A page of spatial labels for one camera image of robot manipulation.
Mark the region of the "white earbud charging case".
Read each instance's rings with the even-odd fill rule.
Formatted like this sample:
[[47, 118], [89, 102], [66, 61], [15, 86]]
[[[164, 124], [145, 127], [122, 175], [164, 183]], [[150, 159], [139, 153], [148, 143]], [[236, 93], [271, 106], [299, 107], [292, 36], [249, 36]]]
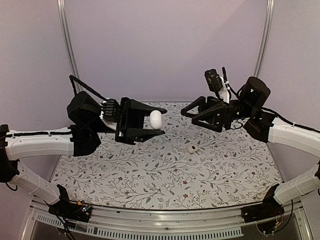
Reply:
[[153, 110], [149, 115], [150, 126], [154, 130], [161, 130], [164, 124], [163, 115], [159, 110]]

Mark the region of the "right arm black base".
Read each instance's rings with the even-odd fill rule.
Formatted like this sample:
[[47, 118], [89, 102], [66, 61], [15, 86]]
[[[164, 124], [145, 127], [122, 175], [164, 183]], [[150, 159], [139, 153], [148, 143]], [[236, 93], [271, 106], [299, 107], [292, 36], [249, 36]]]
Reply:
[[273, 234], [283, 221], [285, 210], [274, 199], [276, 188], [273, 185], [264, 196], [262, 203], [241, 208], [241, 217], [245, 223], [259, 222], [257, 229], [265, 235]]

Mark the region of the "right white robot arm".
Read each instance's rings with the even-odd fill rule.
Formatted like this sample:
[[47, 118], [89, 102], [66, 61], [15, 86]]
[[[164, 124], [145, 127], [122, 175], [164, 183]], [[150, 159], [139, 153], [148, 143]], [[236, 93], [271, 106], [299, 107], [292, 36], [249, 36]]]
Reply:
[[200, 96], [181, 110], [192, 124], [215, 132], [231, 129], [235, 120], [246, 119], [243, 128], [255, 140], [286, 145], [316, 157], [320, 155], [320, 132], [314, 128], [290, 122], [263, 105], [271, 91], [266, 84], [249, 77], [242, 88], [230, 99], [229, 82], [217, 74], [205, 74], [210, 91], [215, 96]]

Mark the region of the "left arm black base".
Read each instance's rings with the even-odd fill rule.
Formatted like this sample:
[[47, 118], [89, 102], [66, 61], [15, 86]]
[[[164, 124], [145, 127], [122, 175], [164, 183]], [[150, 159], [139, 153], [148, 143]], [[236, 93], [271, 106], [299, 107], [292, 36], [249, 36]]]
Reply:
[[57, 185], [59, 190], [59, 201], [55, 204], [49, 204], [48, 212], [52, 215], [65, 219], [88, 223], [92, 214], [92, 204], [84, 200], [71, 202], [67, 190]]

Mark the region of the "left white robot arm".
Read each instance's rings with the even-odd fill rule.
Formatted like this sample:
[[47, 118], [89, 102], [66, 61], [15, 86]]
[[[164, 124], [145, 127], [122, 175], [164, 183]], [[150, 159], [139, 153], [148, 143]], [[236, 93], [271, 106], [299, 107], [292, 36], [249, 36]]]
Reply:
[[74, 213], [66, 189], [48, 182], [29, 170], [20, 160], [42, 156], [83, 157], [93, 154], [101, 144], [100, 133], [114, 134], [118, 143], [135, 145], [163, 135], [164, 108], [123, 97], [120, 102], [95, 101], [87, 92], [77, 93], [67, 106], [73, 122], [68, 127], [43, 131], [10, 130], [0, 127], [0, 181], [10, 183], [37, 196], [63, 216]]

